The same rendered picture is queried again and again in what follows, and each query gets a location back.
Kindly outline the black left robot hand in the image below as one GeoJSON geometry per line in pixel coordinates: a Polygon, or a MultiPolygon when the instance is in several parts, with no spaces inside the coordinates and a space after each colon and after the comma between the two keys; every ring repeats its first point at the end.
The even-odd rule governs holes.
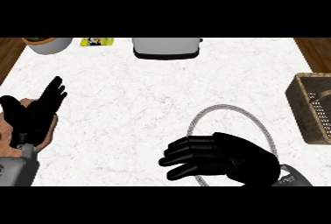
{"type": "Polygon", "coordinates": [[[68,93],[59,76],[50,81],[45,90],[35,101],[25,107],[11,95],[0,97],[4,111],[4,121],[13,128],[9,146],[20,144],[38,146],[47,137],[53,115],[57,112],[68,93]]]}

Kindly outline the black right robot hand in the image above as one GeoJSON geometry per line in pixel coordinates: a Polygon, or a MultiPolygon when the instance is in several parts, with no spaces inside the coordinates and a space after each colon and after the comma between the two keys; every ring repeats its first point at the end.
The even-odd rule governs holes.
{"type": "Polygon", "coordinates": [[[189,176],[224,175],[243,186],[270,186],[280,174],[276,156],[238,136],[214,132],[186,136],[168,144],[159,166],[178,165],[167,180],[189,176]]]}

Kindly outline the brown wicker basket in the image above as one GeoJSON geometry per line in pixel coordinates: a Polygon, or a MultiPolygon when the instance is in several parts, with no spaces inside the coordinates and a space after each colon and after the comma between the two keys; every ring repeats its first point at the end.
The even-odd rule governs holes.
{"type": "Polygon", "coordinates": [[[285,97],[304,142],[331,145],[331,73],[298,73],[285,97]]]}

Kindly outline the brown wooden cutting board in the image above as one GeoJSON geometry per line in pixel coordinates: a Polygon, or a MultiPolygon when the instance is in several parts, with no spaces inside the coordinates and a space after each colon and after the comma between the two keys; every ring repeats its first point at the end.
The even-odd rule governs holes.
{"type": "MultiPolygon", "coordinates": [[[[26,107],[31,101],[35,101],[35,100],[25,98],[19,102],[26,107]]],[[[41,151],[50,144],[53,140],[53,132],[54,132],[56,125],[57,125],[57,113],[53,115],[53,121],[50,124],[48,132],[45,134],[44,142],[38,146],[35,146],[35,151],[41,151]]],[[[17,148],[19,145],[14,148],[9,146],[10,140],[11,140],[11,131],[13,131],[13,128],[4,120],[4,111],[3,111],[0,113],[0,157],[19,158],[22,156],[22,151],[17,148]]]]}

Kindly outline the grey plant pot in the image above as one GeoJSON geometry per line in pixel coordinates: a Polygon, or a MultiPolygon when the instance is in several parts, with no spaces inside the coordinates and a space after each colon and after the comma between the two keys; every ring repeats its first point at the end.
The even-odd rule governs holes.
{"type": "Polygon", "coordinates": [[[47,38],[38,41],[22,38],[22,41],[35,53],[48,55],[62,52],[68,48],[72,38],[47,38]]]}

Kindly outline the yellow printed box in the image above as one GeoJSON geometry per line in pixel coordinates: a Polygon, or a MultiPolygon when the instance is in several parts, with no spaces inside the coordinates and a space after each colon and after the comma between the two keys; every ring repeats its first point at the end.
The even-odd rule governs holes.
{"type": "Polygon", "coordinates": [[[113,38],[82,38],[79,41],[81,46],[110,46],[113,38]]]}

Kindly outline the white toaster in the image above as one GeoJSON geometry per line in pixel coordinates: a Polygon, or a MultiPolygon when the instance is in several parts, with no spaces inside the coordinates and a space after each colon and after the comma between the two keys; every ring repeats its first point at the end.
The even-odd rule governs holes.
{"type": "Polygon", "coordinates": [[[202,38],[133,38],[133,53],[144,60],[186,60],[199,55],[202,38]]]}

